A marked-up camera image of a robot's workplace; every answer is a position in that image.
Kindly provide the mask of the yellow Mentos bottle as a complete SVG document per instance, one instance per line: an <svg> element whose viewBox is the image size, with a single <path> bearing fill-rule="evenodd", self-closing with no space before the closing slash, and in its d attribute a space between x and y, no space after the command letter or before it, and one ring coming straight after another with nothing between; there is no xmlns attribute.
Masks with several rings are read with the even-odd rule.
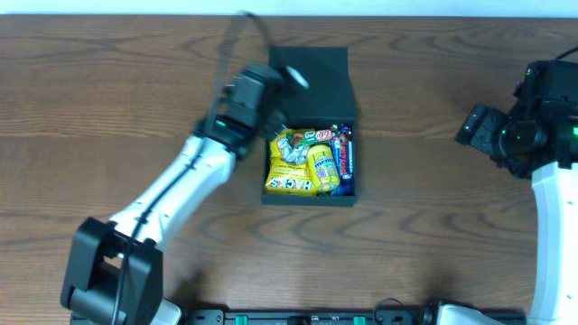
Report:
<svg viewBox="0 0 578 325"><path fill-rule="evenodd" d="M318 192L330 192L340 185L340 176L329 146L312 146L307 153L307 167Z"/></svg>

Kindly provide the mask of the blue Oreo cookie pack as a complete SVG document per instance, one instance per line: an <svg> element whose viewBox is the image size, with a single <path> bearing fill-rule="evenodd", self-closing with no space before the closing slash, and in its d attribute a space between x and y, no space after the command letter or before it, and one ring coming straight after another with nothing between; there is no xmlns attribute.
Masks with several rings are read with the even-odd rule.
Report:
<svg viewBox="0 0 578 325"><path fill-rule="evenodd" d="M340 185L337 187L336 190L331 191L331 195L349 196L352 193L353 178L351 181L345 182L340 176L340 139L334 139L331 141L331 151L338 172L338 176L340 178Z"/></svg>

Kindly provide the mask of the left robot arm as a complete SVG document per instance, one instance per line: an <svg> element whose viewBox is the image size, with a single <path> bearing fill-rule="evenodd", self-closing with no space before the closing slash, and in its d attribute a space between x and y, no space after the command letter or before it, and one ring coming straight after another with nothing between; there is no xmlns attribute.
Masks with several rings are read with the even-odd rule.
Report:
<svg viewBox="0 0 578 325"><path fill-rule="evenodd" d="M72 240L61 306L90 324L177 324L163 296L163 255L194 211L226 183L258 137L287 120L281 107L306 79L289 66L251 63L217 88L208 114L153 184L109 221L87 218Z"/></svg>

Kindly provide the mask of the black mounting rail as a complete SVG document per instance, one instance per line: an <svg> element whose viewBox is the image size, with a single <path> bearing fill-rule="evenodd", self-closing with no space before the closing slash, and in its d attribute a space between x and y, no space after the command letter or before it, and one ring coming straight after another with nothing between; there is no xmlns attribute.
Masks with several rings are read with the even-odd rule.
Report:
<svg viewBox="0 0 578 325"><path fill-rule="evenodd" d="M503 324L527 324L526 316L520 311L486 311L489 316ZM291 312L291 311L222 311L196 310L185 312L179 325L353 325L353 324L420 324L417 309L395 307L377 311L378 323L371 312ZM72 313L70 325L96 324L86 318Z"/></svg>

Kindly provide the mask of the purple Dairy Milk bar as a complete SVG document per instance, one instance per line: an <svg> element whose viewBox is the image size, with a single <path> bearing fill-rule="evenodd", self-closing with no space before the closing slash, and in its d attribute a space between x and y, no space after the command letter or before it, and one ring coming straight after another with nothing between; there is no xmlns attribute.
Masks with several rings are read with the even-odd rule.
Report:
<svg viewBox="0 0 578 325"><path fill-rule="evenodd" d="M353 178L352 130L347 124L340 125L340 176L345 182Z"/></svg>

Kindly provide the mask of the yellow Hacks candy bag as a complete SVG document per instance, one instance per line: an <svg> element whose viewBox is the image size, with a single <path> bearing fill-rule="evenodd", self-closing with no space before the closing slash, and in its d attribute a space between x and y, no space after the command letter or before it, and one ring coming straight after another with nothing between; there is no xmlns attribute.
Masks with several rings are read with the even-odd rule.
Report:
<svg viewBox="0 0 578 325"><path fill-rule="evenodd" d="M285 129L269 143L270 167L266 177L265 193L272 195L315 196L307 168L309 146L294 147L294 141L303 139L307 129Z"/></svg>

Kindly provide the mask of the KitKat chocolate bar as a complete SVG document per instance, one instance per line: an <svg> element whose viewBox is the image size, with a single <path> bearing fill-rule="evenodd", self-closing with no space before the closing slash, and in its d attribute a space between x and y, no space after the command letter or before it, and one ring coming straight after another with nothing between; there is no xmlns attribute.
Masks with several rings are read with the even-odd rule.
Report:
<svg viewBox="0 0 578 325"><path fill-rule="evenodd" d="M293 148L323 144L336 138L337 132L333 128L301 130L288 135L288 141Z"/></svg>

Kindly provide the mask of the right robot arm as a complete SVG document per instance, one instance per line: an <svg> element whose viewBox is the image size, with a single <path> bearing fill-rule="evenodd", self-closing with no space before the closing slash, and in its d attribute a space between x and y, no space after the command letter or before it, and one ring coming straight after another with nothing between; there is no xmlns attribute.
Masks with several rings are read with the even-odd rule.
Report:
<svg viewBox="0 0 578 325"><path fill-rule="evenodd" d="M560 55L527 65L507 113L478 104L455 136L499 168L528 179L536 199L536 285L530 312L428 303L423 324L577 322L577 65Z"/></svg>

